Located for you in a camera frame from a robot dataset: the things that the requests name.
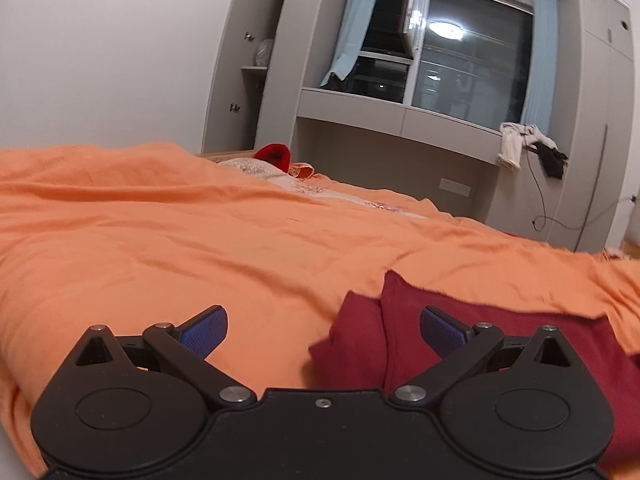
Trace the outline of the dark red long-sleeve sweater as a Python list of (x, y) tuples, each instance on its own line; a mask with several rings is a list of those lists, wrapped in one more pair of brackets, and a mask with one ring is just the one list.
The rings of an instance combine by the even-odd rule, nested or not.
[(385, 275), (378, 299), (349, 292), (325, 340), (309, 352), (326, 389), (379, 388), (390, 392), (439, 361), (422, 339), (420, 312), (434, 306), (466, 325), (491, 322), (508, 336), (529, 336), (539, 326), (561, 330), (602, 389), (615, 417), (615, 431), (602, 466), (616, 479), (639, 475), (639, 359), (627, 354), (604, 315), (583, 318), (552, 312), (515, 312), (469, 304)]

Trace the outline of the orange duvet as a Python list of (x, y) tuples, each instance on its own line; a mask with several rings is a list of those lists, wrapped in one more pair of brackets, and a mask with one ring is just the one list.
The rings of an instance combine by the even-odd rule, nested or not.
[(1, 423), (33, 476), (46, 467), (32, 407), (94, 324), (134, 335), (220, 304), (230, 330), (214, 363), (256, 391), (303, 387), (308, 349), (344, 296), (378, 294), (392, 270), (506, 310), (604, 315), (638, 356), (637, 261), (555, 249), (429, 200), (312, 182), (423, 219), (288, 192), (174, 144), (2, 152)]

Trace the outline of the pink patterned pillow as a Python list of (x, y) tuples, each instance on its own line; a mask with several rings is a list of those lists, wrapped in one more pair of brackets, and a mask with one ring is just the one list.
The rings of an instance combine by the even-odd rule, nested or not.
[(400, 214), (410, 218), (423, 219), (422, 214), (417, 214), (404, 207), (396, 207), (394, 205), (380, 202), (379, 200), (368, 200), (362, 198), (356, 194), (346, 193), (342, 191), (335, 191), (327, 184), (320, 183), (316, 185), (312, 182), (314, 175), (312, 174), (308, 179), (299, 179), (292, 176), (285, 171), (278, 169), (269, 162), (264, 162), (256, 158), (232, 158), (221, 162), (222, 166), (234, 168), (242, 171), (243, 174), (255, 177), (259, 180), (270, 182), (277, 185), (279, 188), (283, 188), (285, 191), (306, 195), (314, 198), (325, 198), (328, 200), (344, 200), (352, 204), (365, 206), (369, 208), (375, 208), (379, 210), (386, 210), (393, 214)]

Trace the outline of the black cloth on sill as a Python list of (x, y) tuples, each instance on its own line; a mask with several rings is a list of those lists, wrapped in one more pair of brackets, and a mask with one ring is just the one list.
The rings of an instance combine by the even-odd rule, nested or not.
[(529, 149), (536, 153), (541, 163), (544, 174), (548, 178), (562, 180), (568, 157), (557, 148), (549, 148), (544, 142), (536, 141)]

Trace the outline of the red hat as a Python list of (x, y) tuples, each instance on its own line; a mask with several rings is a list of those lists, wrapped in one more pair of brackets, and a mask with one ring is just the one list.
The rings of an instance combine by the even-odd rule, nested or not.
[(273, 167), (278, 168), (285, 174), (288, 173), (291, 166), (291, 151), (282, 143), (270, 143), (255, 152), (254, 159), (268, 162)]

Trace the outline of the white cloth on sill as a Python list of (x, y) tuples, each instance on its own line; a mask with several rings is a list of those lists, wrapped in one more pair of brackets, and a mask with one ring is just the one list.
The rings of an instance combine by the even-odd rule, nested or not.
[(499, 128), (501, 146), (497, 156), (499, 165), (512, 171), (521, 169), (521, 157), (524, 148), (541, 142), (547, 148), (557, 148), (556, 143), (543, 134), (535, 125), (522, 125), (515, 122), (503, 122)]

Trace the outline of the right light blue curtain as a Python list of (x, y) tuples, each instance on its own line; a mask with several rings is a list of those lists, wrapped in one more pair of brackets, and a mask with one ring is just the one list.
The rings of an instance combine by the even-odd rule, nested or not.
[(559, 0), (534, 0), (528, 83), (521, 116), (524, 125), (549, 131), (559, 55)]

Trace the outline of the light blue curtain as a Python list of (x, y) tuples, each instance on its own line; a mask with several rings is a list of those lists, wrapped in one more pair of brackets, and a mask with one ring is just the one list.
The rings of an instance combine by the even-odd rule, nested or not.
[(534, 0), (528, 83), (521, 116), (524, 125), (549, 131), (559, 55), (559, 0)]
[(346, 0), (331, 66), (321, 81), (326, 87), (334, 80), (344, 81), (354, 68), (376, 0)]

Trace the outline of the open window sash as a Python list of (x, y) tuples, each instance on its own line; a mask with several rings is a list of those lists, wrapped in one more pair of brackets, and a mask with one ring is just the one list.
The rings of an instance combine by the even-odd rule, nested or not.
[(400, 7), (400, 52), (404, 58), (413, 58), (414, 50), (424, 29), (428, 0), (402, 0)]

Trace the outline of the grey wardrobe window surround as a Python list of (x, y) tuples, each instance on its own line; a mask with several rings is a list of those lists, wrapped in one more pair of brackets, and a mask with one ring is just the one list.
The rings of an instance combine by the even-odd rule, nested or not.
[[(345, 3), (231, 0), (205, 151), (282, 143), (337, 180), (572, 252), (638, 235), (639, 0), (559, 0), (544, 134), (568, 157), (562, 180), (544, 174), (530, 145), (520, 170), (497, 162), (500, 125), (522, 124), (534, 0), (428, 0), (413, 58), (400, 52), (402, 0), (376, 0), (354, 68), (321, 88)], [(441, 190), (441, 178), (471, 195)]]

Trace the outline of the left light blue curtain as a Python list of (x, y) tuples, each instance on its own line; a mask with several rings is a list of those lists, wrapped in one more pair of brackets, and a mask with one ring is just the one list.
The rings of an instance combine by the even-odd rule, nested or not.
[(326, 87), (334, 80), (344, 81), (354, 68), (376, 0), (346, 0), (331, 66), (321, 81)]

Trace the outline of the white wall socket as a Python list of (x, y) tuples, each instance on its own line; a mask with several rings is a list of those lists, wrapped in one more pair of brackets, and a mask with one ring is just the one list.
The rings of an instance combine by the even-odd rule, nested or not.
[(469, 185), (445, 178), (440, 179), (439, 188), (443, 191), (454, 193), (463, 197), (469, 197), (472, 192), (472, 188)]

